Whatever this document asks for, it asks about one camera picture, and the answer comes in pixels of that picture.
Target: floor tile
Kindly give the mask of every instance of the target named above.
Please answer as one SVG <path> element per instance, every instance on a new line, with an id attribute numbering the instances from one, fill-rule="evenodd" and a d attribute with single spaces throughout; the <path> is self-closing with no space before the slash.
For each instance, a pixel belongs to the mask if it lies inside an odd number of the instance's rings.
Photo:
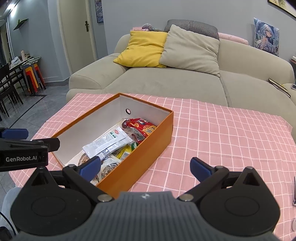
<path id="1" fill-rule="evenodd" d="M 5 104 L 9 115 L 13 115 L 13 116 L 19 118 L 29 108 L 31 108 L 40 99 L 42 99 L 41 96 L 23 96 L 21 98 L 22 98 L 22 101 L 24 104 L 21 104 L 20 102 L 14 104 L 14 105 L 11 105 L 10 102 L 8 104 Z"/>
<path id="2" fill-rule="evenodd" d="M 8 172 L 5 172 L 4 176 L 1 178 L 0 184 L 4 189 L 5 193 L 7 193 L 10 189 L 15 187 L 15 183 L 11 179 Z"/>
<path id="3" fill-rule="evenodd" d="M 22 120 L 41 127 L 66 104 L 66 96 L 47 95 L 22 116 Z"/>
<path id="4" fill-rule="evenodd" d="M 38 94 L 42 95 L 66 95 L 69 91 L 69 86 L 48 86 L 46 90 L 42 89 L 38 91 Z"/>
<path id="5" fill-rule="evenodd" d="M 4 176 L 5 172 L 0 172 L 0 181 L 2 179 L 2 177 Z"/>
<path id="6" fill-rule="evenodd" d="M 6 192 L 3 189 L 3 187 L 0 185 L 0 209 L 2 209 L 2 204 L 3 204 L 5 195 L 6 195 Z"/>
<path id="7" fill-rule="evenodd" d="M 12 128 L 18 128 L 18 129 L 27 129 L 29 132 L 29 136 L 27 140 L 31 140 L 32 137 L 37 133 L 37 131 L 40 129 L 40 127 L 33 125 L 25 120 L 19 119 Z"/>
<path id="8" fill-rule="evenodd" d="M 15 117 L 13 115 L 9 115 L 9 117 L 8 117 L 7 114 L 4 114 L 4 113 L 0 113 L 0 116 L 2 118 L 2 121 L 0 121 L 0 127 L 9 128 L 18 119 L 17 117 Z"/>

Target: wall shelf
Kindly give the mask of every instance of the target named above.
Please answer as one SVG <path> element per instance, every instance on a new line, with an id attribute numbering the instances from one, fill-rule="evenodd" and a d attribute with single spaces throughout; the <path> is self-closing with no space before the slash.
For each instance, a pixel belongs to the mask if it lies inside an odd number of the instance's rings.
<path id="1" fill-rule="evenodd" d="M 23 21 L 20 21 L 20 19 L 19 19 L 19 21 L 18 21 L 18 24 L 17 24 L 17 26 L 14 28 L 14 30 L 17 30 L 17 29 L 19 29 L 26 21 L 28 21 L 29 19 L 27 18 L 27 19 L 25 19 L 25 20 L 23 20 Z"/>

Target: cable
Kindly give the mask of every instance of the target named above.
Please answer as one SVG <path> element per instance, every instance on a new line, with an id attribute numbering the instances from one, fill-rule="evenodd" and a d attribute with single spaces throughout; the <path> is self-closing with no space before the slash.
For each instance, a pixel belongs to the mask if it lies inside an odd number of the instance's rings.
<path id="1" fill-rule="evenodd" d="M 5 215 L 3 213 L 0 212 L 0 215 L 6 220 L 6 222 L 8 222 L 9 226 L 12 228 L 13 234 L 16 236 L 16 232 L 15 229 L 13 228 L 11 222 L 7 219 L 7 217 L 5 217 Z"/>

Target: beige sofa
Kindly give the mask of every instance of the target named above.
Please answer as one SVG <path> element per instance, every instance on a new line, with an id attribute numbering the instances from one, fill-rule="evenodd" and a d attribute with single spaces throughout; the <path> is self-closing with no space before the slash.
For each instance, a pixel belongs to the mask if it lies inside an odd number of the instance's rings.
<path id="1" fill-rule="evenodd" d="M 128 68 L 113 63 L 127 47 L 130 35 L 117 43 L 115 53 L 74 73 L 69 80 L 69 101 L 77 93 L 139 93 L 196 99 L 217 105 L 257 110 L 282 116 L 294 128 L 296 140 L 296 91 L 292 66 L 285 60 L 254 47 L 220 40 L 217 76 L 174 68 Z M 275 80 L 291 98 L 267 82 Z"/>

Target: orange box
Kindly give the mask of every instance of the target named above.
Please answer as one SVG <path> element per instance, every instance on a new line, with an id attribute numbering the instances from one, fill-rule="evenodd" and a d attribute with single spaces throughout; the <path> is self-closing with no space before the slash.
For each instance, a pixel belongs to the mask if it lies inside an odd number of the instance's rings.
<path id="1" fill-rule="evenodd" d="M 60 148 L 53 155 L 62 167 L 70 164 L 82 147 L 93 142 L 122 118 L 141 118 L 157 128 L 115 169 L 97 184 L 114 198 L 128 191 L 170 144 L 173 133 L 172 110 L 131 97 L 116 94 L 71 122 L 53 137 Z"/>

